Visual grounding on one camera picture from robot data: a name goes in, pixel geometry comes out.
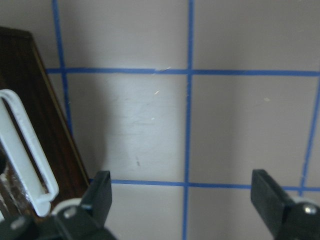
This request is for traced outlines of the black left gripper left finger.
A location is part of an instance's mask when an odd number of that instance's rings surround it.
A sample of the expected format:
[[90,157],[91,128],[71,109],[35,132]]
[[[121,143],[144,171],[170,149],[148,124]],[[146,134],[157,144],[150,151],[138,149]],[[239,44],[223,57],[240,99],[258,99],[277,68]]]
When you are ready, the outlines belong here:
[[76,204],[63,205],[54,215],[54,223],[63,240],[111,240],[105,228],[112,204],[111,174],[99,171]]

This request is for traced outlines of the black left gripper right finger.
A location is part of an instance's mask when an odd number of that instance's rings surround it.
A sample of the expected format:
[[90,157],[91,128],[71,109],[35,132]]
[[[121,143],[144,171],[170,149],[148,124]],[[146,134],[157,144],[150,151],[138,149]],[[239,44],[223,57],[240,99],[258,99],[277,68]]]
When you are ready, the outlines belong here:
[[252,171],[250,200],[274,240],[320,238],[320,205],[290,196],[264,169]]

